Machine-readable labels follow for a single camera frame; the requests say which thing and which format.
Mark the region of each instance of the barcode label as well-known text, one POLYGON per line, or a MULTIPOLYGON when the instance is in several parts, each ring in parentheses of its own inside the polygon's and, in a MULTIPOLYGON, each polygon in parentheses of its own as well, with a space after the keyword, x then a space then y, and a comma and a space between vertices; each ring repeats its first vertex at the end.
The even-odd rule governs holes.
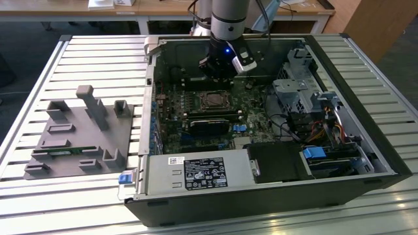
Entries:
POLYGON ((169 158, 169 165, 184 164, 185 157, 172 157, 169 158))

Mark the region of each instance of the sticker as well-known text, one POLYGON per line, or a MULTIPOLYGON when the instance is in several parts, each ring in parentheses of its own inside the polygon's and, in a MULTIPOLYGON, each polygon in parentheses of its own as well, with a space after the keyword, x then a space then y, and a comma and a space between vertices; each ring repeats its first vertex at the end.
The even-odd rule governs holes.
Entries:
POLYGON ((117 14, 118 14, 118 15, 135 15, 135 12, 130 12, 130 11, 118 11, 117 14))
POLYGON ((173 157, 169 158, 169 165, 184 164, 185 157, 173 157))
POLYGON ((185 180, 188 190, 228 187, 224 158, 185 160, 185 180))
POLYGON ((59 156, 59 155, 71 155, 70 151, 62 151, 62 152, 50 152, 51 156, 59 156))

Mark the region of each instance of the gray plastic peg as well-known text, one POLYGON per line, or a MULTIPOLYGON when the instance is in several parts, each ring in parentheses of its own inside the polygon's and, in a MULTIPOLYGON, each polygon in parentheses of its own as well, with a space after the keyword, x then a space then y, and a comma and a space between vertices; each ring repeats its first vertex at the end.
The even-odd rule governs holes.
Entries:
POLYGON ((87 109, 90 111, 90 115, 93 116, 99 129, 102 131, 106 131, 110 128, 110 125, 106 120, 106 111, 103 107, 102 101, 97 101, 97 99, 93 96, 94 88, 91 85, 82 85, 78 88, 77 96, 79 99, 82 99, 86 103, 87 109))
POLYGON ((63 100, 51 101, 47 107, 47 114, 54 120, 67 120, 65 112, 70 111, 70 108, 63 100))

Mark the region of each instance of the aluminum table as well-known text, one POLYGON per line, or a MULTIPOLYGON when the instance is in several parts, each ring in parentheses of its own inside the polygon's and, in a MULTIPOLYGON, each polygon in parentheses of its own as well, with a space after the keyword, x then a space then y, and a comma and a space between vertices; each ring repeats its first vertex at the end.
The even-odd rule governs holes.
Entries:
MULTIPOLYGON (((415 176, 325 209, 147 228, 123 205, 134 188, 119 189, 119 174, 27 181, 31 159, 50 116, 50 100, 83 106, 77 87, 95 87, 105 105, 126 99, 135 105, 129 168, 138 165, 146 83, 145 36, 62 37, 35 88, 0 147, 2 234, 387 234, 418 230, 418 112, 372 64, 350 38, 316 38, 371 112, 415 176)), ((326 74, 320 72, 329 90, 326 74)))

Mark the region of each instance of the warning label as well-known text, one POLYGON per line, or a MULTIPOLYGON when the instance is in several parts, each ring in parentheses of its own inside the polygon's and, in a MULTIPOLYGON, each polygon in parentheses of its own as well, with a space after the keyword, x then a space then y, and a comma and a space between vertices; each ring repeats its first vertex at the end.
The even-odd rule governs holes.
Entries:
POLYGON ((186 189, 228 187, 228 172, 224 158, 185 160, 186 189))

